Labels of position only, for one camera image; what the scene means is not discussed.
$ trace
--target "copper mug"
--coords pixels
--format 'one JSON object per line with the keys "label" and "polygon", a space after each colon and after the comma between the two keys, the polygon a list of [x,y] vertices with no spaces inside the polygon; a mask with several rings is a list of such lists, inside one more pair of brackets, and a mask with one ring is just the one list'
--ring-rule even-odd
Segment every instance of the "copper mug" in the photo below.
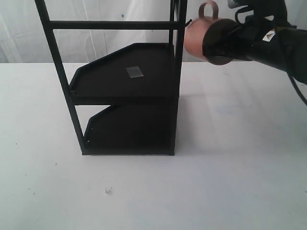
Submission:
{"label": "copper mug", "polygon": [[[204,15],[206,5],[213,10],[212,17]],[[225,57],[205,57],[203,44],[210,45],[221,39],[222,30],[236,25],[231,19],[220,19],[219,7],[213,0],[205,1],[198,10],[199,18],[193,20],[186,28],[184,47],[186,51],[196,58],[209,61],[215,65],[225,65],[232,61]]]}

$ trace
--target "white backdrop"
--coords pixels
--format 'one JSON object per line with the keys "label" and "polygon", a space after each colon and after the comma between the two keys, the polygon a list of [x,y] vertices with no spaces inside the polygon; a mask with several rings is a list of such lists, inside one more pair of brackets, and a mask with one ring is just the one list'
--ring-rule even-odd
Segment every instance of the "white backdrop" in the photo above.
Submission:
{"label": "white backdrop", "polygon": [[[45,0],[52,20],[167,21],[168,0]],[[188,1],[188,19],[203,0]],[[233,18],[227,0],[220,17]],[[307,0],[286,0],[289,21],[307,29]],[[55,30],[63,62],[89,62],[135,42],[167,42],[167,31]],[[186,53],[184,61],[194,61]],[[34,0],[0,0],[0,63],[52,62]]]}

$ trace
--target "small debris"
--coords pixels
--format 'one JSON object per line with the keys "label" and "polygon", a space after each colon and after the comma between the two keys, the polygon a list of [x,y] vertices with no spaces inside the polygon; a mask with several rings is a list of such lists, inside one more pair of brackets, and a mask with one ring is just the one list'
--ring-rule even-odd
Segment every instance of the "small debris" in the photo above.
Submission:
{"label": "small debris", "polygon": [[113,189],[112,187],[110,187],[110,189],[106,188],[105,189],[105,194],[109,194],[109,195],[112,194],[113,193],[112,189]]}

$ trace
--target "white tabletop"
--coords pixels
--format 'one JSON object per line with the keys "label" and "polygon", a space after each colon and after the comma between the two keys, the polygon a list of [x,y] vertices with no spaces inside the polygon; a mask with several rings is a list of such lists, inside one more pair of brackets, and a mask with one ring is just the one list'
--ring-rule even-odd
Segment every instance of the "white tabletop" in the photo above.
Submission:
{"label": "white tabletop", "polygon": [[281,71],[184,63],[174,157],[82,156],[53,64],[0,78],[1,230],[307,229],[307,107]]}

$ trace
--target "white sticker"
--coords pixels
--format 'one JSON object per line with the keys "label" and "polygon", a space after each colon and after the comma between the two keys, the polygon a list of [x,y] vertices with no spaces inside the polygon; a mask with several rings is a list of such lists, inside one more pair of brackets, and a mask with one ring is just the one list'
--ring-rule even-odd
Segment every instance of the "white sticker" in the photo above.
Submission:
{"label": "white sticker", "polygon": [[275,34],[275,30],[268,31],[268,33],[264,36],[263,41],[270,42],[274,38]]}

